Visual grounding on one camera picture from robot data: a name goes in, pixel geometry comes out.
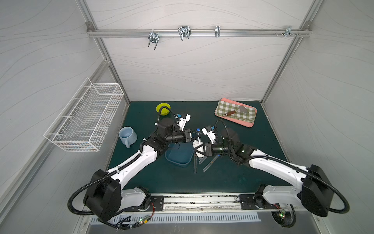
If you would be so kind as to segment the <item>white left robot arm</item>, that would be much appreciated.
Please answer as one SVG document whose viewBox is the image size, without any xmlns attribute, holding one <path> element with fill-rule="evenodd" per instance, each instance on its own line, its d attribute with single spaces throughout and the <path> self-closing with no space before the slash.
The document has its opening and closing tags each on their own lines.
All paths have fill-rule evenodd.
<svg viewBox="0 0 374 234">
<path fill-rule="evenodd" d="M 143 139 L 139 150 L 127 160 L 107 171 L 96 171 L 91 181 L 75 191 L 67 202 L 68 210 L 80 216 L 96 215 L 108 221 L 129 207 L 147 209 L 151 195 L 145 189 L 125 189 L 125 185 L 142 169 L 156 161 L 172 143 L 192 142 L 191 130 L 185 126 L 189 114 L 158 119 L 155 131 Z"/>
</svg>

